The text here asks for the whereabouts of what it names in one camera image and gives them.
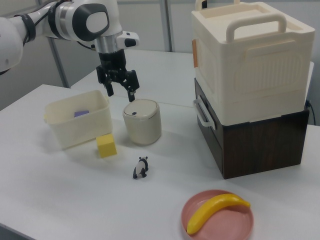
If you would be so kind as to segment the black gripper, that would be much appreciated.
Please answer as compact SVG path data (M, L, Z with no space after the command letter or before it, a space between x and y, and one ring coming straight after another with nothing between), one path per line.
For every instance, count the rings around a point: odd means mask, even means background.
M119 83L127 91L129 102L135 100L136 90L140 87L135 70L126 70L126 57L124 49L109 53L98 53L101 65L96 67L98 82L103 84L107 95L114 94L112 81L115 73L119 73Z

